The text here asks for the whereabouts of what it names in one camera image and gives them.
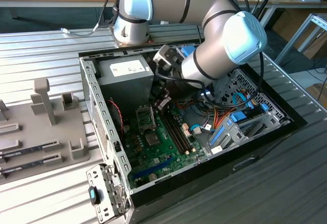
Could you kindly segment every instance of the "white cable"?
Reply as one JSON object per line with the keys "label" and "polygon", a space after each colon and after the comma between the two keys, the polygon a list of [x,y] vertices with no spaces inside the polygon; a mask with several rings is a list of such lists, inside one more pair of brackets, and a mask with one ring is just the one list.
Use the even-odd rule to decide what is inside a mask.
{"label": "white cable", "polygon": [[66,29],[66,28],[60,28],[60,30],[69,35],[69,36],[73,36],[73,37],[85,37],[85,36],[90,36],[92,35],[99,27],[99,23],[96,24],[96,26],[94,26],[94,28],[92,29],[91,32],[89,33],[86,33],[86,34],[78,34],[78,33],[74,33],[74,32],[71,32],[69,29]]}

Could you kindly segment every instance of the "ram slot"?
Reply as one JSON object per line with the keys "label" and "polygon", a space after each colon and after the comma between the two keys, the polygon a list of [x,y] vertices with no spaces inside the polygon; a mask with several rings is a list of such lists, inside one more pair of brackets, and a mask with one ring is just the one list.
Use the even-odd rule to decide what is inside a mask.
{"label": "ram slot", "polygon": [[165,116],[160,116],[160,118],[163,121],[163,123],[165,124],[167,132],[168,132],[169,136],[171,137],[171,139],[173,140],[174,144],[176,145],[179,154],[181,154],[181,155],[184,154],[185,151],[183,150],[183,146],[179,142],[179,139],[178,139],[177,135],[175,134],[175,131],[171,128],[171,126],[170,126],[169,122],[167,121],[167,119],[165,118]]}
{"label": "ram slot", "polygon": [[173,134],[174,136],[174,143],[177,147],[180,147],[179,153],[184,154],[186,151],[191,151],[192,147],[190,146],[189,142],[183,135],[182,131],[180,130],[178,124],[176,123],[175,119],[169,113],[163,115],[165,118],[165,124],[168,128],[168,132]]}

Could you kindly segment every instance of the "gray floor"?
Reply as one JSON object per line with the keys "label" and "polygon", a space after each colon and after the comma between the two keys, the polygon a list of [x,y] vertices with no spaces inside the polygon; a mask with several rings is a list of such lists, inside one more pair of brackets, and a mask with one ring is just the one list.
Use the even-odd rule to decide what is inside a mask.
{"label": "gray floor", "polygon": [[[16,8],[18,19],[12,19],[7,8],[0,8],[0,33],[52,31],[60,28],[93,28],[97,23],[100,8]],[[105,11],[105,19],[111,18],[111,9]],[[286,41],[273,31],[268,31],[268,46],[265,52],[273,59],[286,45]],[[284,66],[288,73],[313,69],[313,61],[299,54],[295,48],[286,56]],[[318,65],[326,65],[327,58],[317,58]]]}

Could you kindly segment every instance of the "blue cable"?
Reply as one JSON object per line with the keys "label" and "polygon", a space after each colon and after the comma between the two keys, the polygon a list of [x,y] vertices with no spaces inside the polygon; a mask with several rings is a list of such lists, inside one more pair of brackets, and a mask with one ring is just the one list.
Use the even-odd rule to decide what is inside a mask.
{"label": "blue cable", "polygon": [[195,128],[197,128],[197,127],[201,127],[201,125],[200,125],[200,124],[194,124],[194,125],[190,128],[190,130],[193,131],[193,129],[195,129]]}
{"label": "blue cable", "polygon": [[[236,101],[236,97],[239,96],[243,101],[246,101],[245,96],[242,93],[236,92],[235,94],[233,94],[232,100],[233,100],[233,104],[237,105],[237,101]],[[251,101],[249,101],[248,103],[246,103],[247,107],[251,107],[252,109],[254,108],[253,105],[251,104]]]}

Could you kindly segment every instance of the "yellow wire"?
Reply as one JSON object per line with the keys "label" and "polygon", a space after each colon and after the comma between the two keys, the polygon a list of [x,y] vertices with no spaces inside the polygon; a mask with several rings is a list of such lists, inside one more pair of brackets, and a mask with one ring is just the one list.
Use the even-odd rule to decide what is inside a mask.
{"label": "yellow wire", "polygon": [[215,128],[215,124],[216,124],[216,108],[214,107],[214,111],[215,111],[215,115],[214,115],[214,129],[216,129]]}

